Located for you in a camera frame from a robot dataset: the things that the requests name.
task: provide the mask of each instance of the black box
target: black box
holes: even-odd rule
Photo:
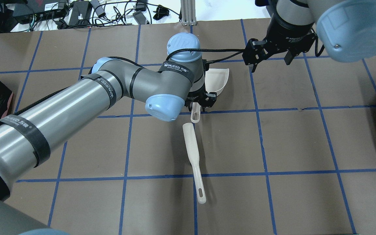
[[[36,15],[36,21],[61,18],[68,14],[67,0],[29,0],[28,4],[16,4],[12,16],[20,24],[28,24]]]

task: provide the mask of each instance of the white label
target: white label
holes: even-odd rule
[[[59,3],[48,3],[44,5],[44,11],[58,9]]]

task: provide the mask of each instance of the label strap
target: label strap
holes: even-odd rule
[[[35,167],[49,159],[49,143],[47,142],[44,135],[40,132],[40,130],[29,120],[20,116],[10,114],[5,118],[0,119],[0,122],[16,129],[21,135],[23,135],[29,141],[31,146],[33,146],[33,153],[37,160]]]
[[[107,110],[109,110],[111,108],[111,106],[113,106],[117,102],[117,95],[115,93],[114,87],[103,76],[100,76],[97,73],[92,73],[92,74],[88,74],[88,75],[85,75],[85,76],[81,76],[81,80],[82,79],[94,80],[95,82],[98,82],[98,84],[100,84],[105,89],[105,91],[107,92],[107,95],[110,99],[110,105],[109,105]]]
[[[185,76],[186,78],[188,78],[188,80],[191,82],[191,84],[194,81],[194,73],[189,68],[182,66],[178,63],[175,63],[173,61],[163,62],[162,66],[158,70],[158,72],[161,73],[163,71],[172,71],[172,72],[179,73],[179,74]]]

